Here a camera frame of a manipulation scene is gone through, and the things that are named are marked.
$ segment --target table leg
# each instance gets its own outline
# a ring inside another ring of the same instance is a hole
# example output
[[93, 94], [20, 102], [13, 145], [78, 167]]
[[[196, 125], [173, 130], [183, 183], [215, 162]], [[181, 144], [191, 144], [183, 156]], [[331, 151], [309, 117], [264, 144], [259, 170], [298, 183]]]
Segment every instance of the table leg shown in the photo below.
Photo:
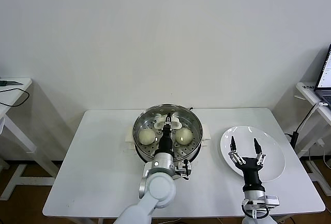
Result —
[[0, 166], [3, 167], [5, 170], [8, 170], [10, 165], [7, 164], [2, 158], [0, 158]]
[[309, 149], [322, 138], [327, 131], [330, 130], [329, 124], [323, 119], [319, 120], [317, 124], [307, 133], [307, 135], [297, 144], [295, 152], [298, 158], [301, 158]]
[[312, 173], [308, 173], [310, 179], [312, 182], [318, 182], [321, 186], [324, 194], [327, 197], [331, 196], [331, 187], [327, 183], [327, 181], [324, 179], [322, 173], [320, 172], [319, 168], [316, 166], [316, 164], [313, 161], [306, 161], [307, 166], [311, 170]]
[[12, 192], [14, 191], [16, 185], [38, 185], [38, 186], [52, 186], [54, 183], [54, 178], [52, 177], [22, 177], [26, 165], [19, 165], [15, 170], [15, 173], [11, 177], [9, 183], [7, 184], [4, 192], [1, 194], [0, 200], [7, 201]]
[[67, 218], [68, 220], [71, 220], [73, 223], [76, 224], [95, 224], [94, 221], [91, 219], [85, 219], [85, 218]]
[[15, 123], [5, 115], [5, 126], [19, 139], [18, 143], [41, 167], [43, 167], [52, 177], [56, 177], [58, 167], [38, 149], [38, 147], [15, 125]]

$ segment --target laptop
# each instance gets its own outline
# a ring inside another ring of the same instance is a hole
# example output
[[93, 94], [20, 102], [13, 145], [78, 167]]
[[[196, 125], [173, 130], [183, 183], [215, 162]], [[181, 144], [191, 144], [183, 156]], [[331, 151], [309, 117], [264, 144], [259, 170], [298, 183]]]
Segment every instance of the laptop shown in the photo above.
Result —
[[320, 73], [319, 79], [315, 86], [315, 93], [329, 106], [331, 106], [331, 44], [327, 52], [327, 56]]

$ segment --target laptop screen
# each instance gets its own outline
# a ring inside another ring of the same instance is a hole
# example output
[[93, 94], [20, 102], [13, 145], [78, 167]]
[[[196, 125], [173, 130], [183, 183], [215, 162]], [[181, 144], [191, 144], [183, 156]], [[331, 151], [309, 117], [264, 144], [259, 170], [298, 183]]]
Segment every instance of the laptop screen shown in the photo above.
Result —
[[322, 73], [320, 75], [319, 81], [317, 83], [317, 88], [331, 88], [331, 58], [330, 58], [330, 50], [331, 45], [329, 47], [329, 51], [326, 56], [325, 63], [323, 65]]

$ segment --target black cable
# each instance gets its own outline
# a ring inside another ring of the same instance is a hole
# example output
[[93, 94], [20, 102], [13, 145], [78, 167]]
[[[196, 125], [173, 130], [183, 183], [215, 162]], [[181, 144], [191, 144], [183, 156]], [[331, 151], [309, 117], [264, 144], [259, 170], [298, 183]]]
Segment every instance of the black cable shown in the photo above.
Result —
[[294, 219], [292, 217], [290, 217], [290, 219], [293, 221], [294, 224], [296, 224], [295, 221], [294, 221]]
[[[253, 219], [253, 216], [250, 215], [250, 214], [248, 214], [248, 213], [246, 212], [246, 210], [245, 210], [245, 208], [244, 208], [243, 205], [242, 205], [242, 210], [243, 210], [243, 212], [244, 212], [245, 215], [247, 215], [249, 218], [252, 218], [252, 219]], [[267, 211], [267, 212], [265, 213], [265, 215], [257, 216], [257, 219], [263, 219], [263, 218], [265, 218], [265, 217], [268, 216], [268, 214], [269, 214], [269, 209], [266, 208], [265, 210]]]
[[313, 110], [313, 108], [314, 108], [317, 104], [318, 104], [318, 102], [315, 103], [315, 104], [312, 106], [312, 108], [311, 108], [311, 109], [309, 110], [309, 112], [307, 113], [306, 117], [302, 120], [302, 122], [300, 123], [300, 125], [299, 125], [298, 128], [296, 129], [296, 132], [298, 132], [300, 126], [305, 122], [305, 120], [306, 120], [307, 117], [309, 116], [310, 112]]
[[28, 98], [30, 97], [30, 94], [27, 92], [27, 91], [24, 91], [20, 88], [10, 88], [10, 89], [5, 89], [4, 91], [0, 91], [0, 93], [2, 92], [7, 92], [7, 91], [14, 91], [15, 89], [18, 89], [20, 91], [23, 91], [24, 93], [27, 93], [27, 97], [24, 99], [24, 101], [22, 101], [20, 104], [17, 104], [17, 105], [8, 105], [8, 104], [5, 104], [3, 102], [0, 102], [1, 105], [5, 105], [5, 106], [8, 106], [8, 107], [19, 107], [20, 105], [22, 105], [23, 103], [26, 102], [26, 100], [28, 100]]

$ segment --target wooden floor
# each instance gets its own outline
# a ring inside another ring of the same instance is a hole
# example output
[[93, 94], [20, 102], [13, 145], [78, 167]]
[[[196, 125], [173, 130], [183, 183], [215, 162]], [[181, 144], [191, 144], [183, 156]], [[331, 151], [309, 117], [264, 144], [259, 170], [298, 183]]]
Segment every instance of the wooden floor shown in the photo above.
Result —
[[[331, 170], [328, 169], [322, 160], [315, 160], [326, 180], [331, 185]], [[3, 170], [0, 174], [0, 192], [5, 189], [10, 177], [14, 173], [17, 165], [12, 165], [9, 170]], [[38, 165], [28, 165], [23, 176], [49, 176]], [[321, 191], [318, 184], [314, 184], [320, 193], [325, 205], [331, 210], [331, 197], [326, 197]], [[72, 222], [65, 218], [49, 218], [43, 216], [42, 208], [46, 202], [47, 196], [51, 190], [50, 186], [17, 186], [8, 201], [0, 201], [0, 219], [4, 224], [69, 224]], [[331, 214], [324, 211], [318, 214], [306, 214], [293, 216], [295, 224], [330, 224]], [[221, 218], [223, 224], [240, 224], [242, 218]], [[153, 224], [161, 223], [167, 220], [154, 219]], [[113, 223], [113, 219], [104, 220], [104, 223]], [[221, 223], [218, 219], [181, 219], [171, 222], [170, 224], [186, 223], [186, 224], [218, 224]], [[291, 219], [287, 219], [285, 224], [294, 224]]]

